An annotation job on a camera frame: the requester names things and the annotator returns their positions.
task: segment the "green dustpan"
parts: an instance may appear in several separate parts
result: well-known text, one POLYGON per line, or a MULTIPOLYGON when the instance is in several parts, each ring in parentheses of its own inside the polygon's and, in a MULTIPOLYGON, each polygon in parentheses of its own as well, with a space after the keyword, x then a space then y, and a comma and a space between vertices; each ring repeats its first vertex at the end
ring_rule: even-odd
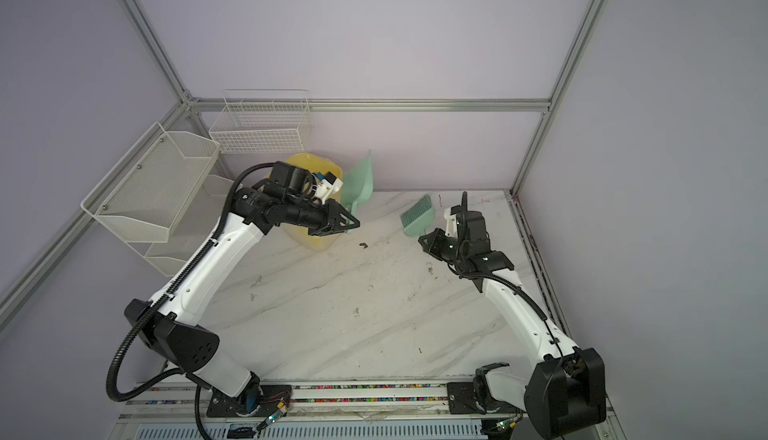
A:
POLYGON ((357 165, 344 172, 342 179, 344 186, 341 188, 341 205, 352 215, 357 215, 358 206, 368 202, 373 193, 371 151, 357 165))
POLYGON ((432 198, 429 195, 421 197, 413 207, 400 214, 400 221, 402 222, 402 231, 407 236, 426 235, 427 229, 435 221, 432 198))

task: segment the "yellow plastic container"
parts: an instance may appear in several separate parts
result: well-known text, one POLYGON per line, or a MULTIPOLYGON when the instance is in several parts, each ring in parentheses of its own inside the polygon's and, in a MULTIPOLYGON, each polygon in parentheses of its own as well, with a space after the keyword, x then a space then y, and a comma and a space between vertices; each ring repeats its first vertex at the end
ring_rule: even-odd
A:
MULTIPOLYGON (((341 167, 334 164, 327 158, 318 157, 317 155, 310 154, 309 152, 300 152, 298 154, 294 154, 286 159, 286 163, 305 168, 312 173, 320 172, 321 174, 325 174, 326 172, 331 172, 333 175, 341 179, 341 181, 344 181, 342 178, 341 167)), ((331 195, 330 198, 335 199, 337 202, 341 202, 341 191, 331 195)), ((312 235, 307 234, 309 229, 306 227, 299 227, 298 225, 281 224, 280 226, 283 228, 285 233, 288 234, 288 237, 291 237, 294 241, 302 244, 304 247, 310 248, 317 252, 324 251, 326 248, 330 247, 337 238, 339 238, 339 235, 313 237, 312 235)))

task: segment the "white wire basket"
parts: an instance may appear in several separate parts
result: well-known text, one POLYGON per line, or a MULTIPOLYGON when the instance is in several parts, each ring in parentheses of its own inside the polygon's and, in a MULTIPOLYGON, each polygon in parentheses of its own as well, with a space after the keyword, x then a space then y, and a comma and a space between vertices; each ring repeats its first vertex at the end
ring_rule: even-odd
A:
POLYGON ((210 138, 226 154, 301 152, 312 131, 306 90, 223 90, 210 138))
POLYGON ((209 138, 165 131, 159 124, 150 128, 158 129, 152 145, 109 195, 93 203, 91 192, 81 203, 126 243, 168 242, 219 155, 218 142, 209 138))
POLYGON ((168 242, 152 243, 144 252, 132 246, 166 277, 176 275, 216 227, 232 181, 208 175, 168 242))

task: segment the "table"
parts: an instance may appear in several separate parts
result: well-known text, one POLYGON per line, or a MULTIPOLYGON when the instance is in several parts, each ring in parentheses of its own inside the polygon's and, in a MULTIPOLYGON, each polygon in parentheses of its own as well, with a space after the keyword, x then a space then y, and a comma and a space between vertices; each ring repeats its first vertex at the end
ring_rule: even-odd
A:
MULTIPOLYGON (((468 377, 523 357, 522 344, 474 284, 453 275, 402 233, 400 214, 432 196, 445 207, 460 191, 374 192, 361 226, 323 252, 275 227, 237 265, 200 325, 264 380, 468 377)), ((504 191, 470 191, 492 248, 507 254, 544 305, 504 191)))

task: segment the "marble tabletop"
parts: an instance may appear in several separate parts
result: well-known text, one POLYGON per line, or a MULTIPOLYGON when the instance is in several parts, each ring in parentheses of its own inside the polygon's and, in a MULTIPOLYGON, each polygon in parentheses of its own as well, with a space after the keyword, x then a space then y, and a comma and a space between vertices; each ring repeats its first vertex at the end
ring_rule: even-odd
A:
MULTIPOLYGON (((415 238, 400 214, 432 196, 444 207, 460 191, 374 192, 361 226, 314 252, 274 228, 225 281, 200 324, 265 380, 446 378, 512 363, 522 344, 471 281, 458 279, 415 238)), ((529 294, 542 295, 503 191, 470 191, 491 245, 515 265, 529 294)))

